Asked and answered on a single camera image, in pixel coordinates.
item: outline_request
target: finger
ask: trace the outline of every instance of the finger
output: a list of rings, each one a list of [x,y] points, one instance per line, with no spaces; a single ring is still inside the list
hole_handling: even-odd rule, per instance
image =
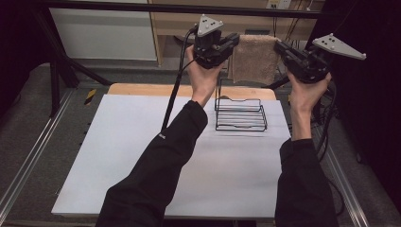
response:
[[[287,76],[289,78],[289,81],[291,81],[291,83],[297,82],[297,79],[295,78],[295,76],[293,74],[289,73],[289,74],[287,74]]]
[[[288,74],[294,75],[287,67],[286,67],[286,73],[287,73],[287,75]]]
[[[326,75],[326,77],[325,77],[325,79],[327,80],[327,82],[330,82],[330,80],[331,80],[331,73],[328,73],[327,75]]]
[[[194,60],[194,45],[191,45],[185,49],[186,57],[189,61]]]

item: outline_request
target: white triangular marker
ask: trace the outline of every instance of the white triangular marker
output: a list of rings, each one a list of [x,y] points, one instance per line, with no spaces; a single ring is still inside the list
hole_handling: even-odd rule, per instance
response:
[[[333,33],[330,35],[323,36],[319,39],[315,39],[313,41],[313,44],[316,46],[334,54],[354,58],[354,59],[359,59],[359,60],[365,60],[366,59],[366,54],[362,54],[355,50],[353,47],[349,46],[345,42],[339,40],[336,38]]]
[[[221,26],[223,26],[222,21],[216,21],[203,14],[200,18],[200,26],[198,28],[198,36],[199,37],[205,36],[213,31],[217,30]]]

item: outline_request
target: table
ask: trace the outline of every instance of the table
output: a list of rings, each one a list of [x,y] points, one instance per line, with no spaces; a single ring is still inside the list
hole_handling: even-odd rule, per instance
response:
[[[171,85],[148,84],[115,84],[110,88],[98,107],[53,214],[98,215],[107,189],[130,173],[160,130],[170,88]],[[166,208],[166,218],[274,216],[281,173],[278,149],[289,138],[280,102],[273,100],[274,93],[268,89],[225,87],[222,93],[232,98],[241,94],[266,98],[262,103],[269,127],[263,132],[216,131],[214,103],[209,101],[204,108],[209,124],[191,160],[183,167],[175,197]],[[182,86],[170,120],[188,96],[190,87]]]

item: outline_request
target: black sleeve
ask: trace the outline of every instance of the black sleeve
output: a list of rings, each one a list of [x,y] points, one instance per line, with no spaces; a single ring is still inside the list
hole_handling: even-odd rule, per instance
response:
[[[206,125],[203,108],[189,101],[150,142],[130,175],[107,191],[96,227],[161,226],[181,169]]]
[[[339,226],[333,195],[311,139],[290,141],[280,148],[277,227]]]

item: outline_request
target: black wire rack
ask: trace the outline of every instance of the black wire rack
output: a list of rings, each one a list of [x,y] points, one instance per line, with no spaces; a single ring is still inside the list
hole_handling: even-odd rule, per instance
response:
[[[268,128],[265,110],[260,99],[231,99],[221,94],[218,80],[215,93],[216,131],[265,131]]]

